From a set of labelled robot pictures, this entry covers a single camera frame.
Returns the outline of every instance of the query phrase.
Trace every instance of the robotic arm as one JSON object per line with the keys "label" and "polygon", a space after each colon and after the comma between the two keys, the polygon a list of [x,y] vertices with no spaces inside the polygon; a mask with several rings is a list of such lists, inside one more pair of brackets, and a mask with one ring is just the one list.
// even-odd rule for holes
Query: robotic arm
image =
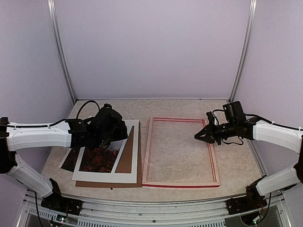
{"label": "robotic arm", "polygon": [[61,196],[57,182],[30,167],[16,151],[35,147],[108,146],[112,141],[128,137],[122,116],[105,104],[95,117],[67,119],[50,124],[18,124],[0,119],[0,173],[7,174],[37,192],[41,205],[52,210],[79,215],[82,202]]}
{"label": "robotic arm", "polygon": [[265,195],[286,190],[303,182],[303,130],[283,126],[254,114],[245,114],[240,102],[223,106],[227,123],[218,124],[214,112],[207,112],[209,124],[195,135],[195,139],[221,145],[229,137],[266,141],[300,154],[299,162],[279,173],[256,180],[246,188],[246,196],[227,201],[229,214],[246,212],[266,206]]}

